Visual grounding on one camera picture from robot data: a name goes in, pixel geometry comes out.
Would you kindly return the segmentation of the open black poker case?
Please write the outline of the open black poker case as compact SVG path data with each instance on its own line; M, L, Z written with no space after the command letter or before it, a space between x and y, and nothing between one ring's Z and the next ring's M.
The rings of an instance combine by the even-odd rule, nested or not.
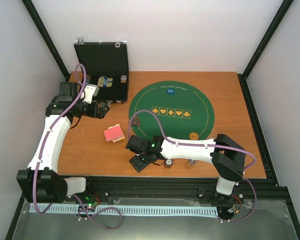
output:
M85 67L91 77L90 83L98 85L101 76L113 78L112 87L100 87L95 101L110 103L125 103L129 92L129 60L125 41L88 42L82 37L74 44L77 59ZM126 75L126 83L120 82L121 75Z

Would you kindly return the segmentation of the teal chips in case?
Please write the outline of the teal chips in case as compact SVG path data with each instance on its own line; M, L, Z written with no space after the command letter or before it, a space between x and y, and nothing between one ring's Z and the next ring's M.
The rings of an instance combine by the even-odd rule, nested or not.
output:
M86 79L85 79L85 85L89 85L91 82L91 77L89 75L86 76Z

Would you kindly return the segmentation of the purple poker chip stack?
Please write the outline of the purple poker chip stack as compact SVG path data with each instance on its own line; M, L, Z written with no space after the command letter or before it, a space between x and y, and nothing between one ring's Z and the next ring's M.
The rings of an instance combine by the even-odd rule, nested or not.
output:
M196 160L192 160L192 159L189 159L188 160L188 163L190 164L190 165L195 165L196 163L197 163L197 161Z

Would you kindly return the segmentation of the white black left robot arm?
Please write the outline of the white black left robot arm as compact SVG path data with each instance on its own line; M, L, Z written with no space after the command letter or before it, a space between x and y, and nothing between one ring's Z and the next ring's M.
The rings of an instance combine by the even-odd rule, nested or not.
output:
M93 98L99 93L94 84L62 82L59 94L45 109L45 125L34 157L24 170L19 170L16 180L22 194L30 203L62 203L76 194L82 201L93 198L94 188L85 177L63 178L58 174L61 148L74 118L103 119L109 106Z

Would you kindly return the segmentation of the black triangular dealer button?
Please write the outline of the black triangular dealer button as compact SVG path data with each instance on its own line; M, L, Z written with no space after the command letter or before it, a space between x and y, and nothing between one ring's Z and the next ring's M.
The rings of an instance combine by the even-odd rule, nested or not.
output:
M130 119L129 124L132 125L132 126L137 126L137 127L139 127L139 126L140 126L139 117L138 117L138 116L132 117L132 118Z

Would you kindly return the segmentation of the round green poker mat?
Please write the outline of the round green poker mat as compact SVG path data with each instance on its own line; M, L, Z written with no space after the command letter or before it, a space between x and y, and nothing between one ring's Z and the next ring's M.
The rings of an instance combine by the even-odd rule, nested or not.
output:
M166 93L174 88L174 95ZM128 118L138 116L135 135L151 140L164 132L167 137L189 140L195 132L206 140L213 130L215 113L208 97L198 88L180 81L159 81L141 89L132 99Z

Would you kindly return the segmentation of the red playing card deck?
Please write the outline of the red playing card deck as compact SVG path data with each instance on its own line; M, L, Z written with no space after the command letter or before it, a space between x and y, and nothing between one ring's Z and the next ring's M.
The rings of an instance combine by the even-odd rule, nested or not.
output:
M120 124L108 127L106 130L103 131L103 134L107 142L116 143L125 139L125 135Z

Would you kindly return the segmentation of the card deck in case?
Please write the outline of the card deck in case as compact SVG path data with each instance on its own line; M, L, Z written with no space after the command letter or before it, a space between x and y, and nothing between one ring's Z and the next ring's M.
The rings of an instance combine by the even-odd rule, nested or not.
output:
M97 86L99 88L111 88L113 85L113 78L107 76L100 76L98 78Z

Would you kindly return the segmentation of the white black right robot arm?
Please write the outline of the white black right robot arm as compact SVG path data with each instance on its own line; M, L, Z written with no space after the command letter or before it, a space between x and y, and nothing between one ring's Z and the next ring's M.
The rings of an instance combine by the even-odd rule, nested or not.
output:
M187 159L212 164L219 176L216 192L230 196L243 179L245 149L225 134L206 140L184 140L155 135L152 140L132 135L125 148L132 153L129 162L139 173L158 160Z

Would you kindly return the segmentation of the blue round blind button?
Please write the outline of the blue round blind button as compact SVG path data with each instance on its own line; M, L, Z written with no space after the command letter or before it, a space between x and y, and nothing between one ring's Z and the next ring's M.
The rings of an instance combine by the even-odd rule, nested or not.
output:
M175 94L175 89L173 87L168 87L166 89L166 94L170 95L170 96L174 95Z

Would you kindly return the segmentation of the brown poker chip stack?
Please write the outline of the brown poker chip stack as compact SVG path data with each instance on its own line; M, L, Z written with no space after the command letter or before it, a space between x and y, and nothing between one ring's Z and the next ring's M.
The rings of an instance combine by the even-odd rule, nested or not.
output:
M170 169L173 166L173 160L172 159L166 159L163 165L166 169Z

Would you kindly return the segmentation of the purple chips in case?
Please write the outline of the purple chips in case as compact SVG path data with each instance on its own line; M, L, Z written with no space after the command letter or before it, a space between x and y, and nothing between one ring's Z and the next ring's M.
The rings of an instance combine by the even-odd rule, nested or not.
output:
M121 75L120 76L120 82L121 83L126 83L128 81L128 77L126 75Z

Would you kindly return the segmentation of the orange round blind button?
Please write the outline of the orange round blind button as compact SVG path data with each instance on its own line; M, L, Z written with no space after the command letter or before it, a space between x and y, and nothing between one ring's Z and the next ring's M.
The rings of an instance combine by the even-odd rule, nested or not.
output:
M191 133L189 134L189 139L190 139L190 140L193 140L193 141L196 141L196 140L199 139L199 135L198 135L196 132L191 132Z

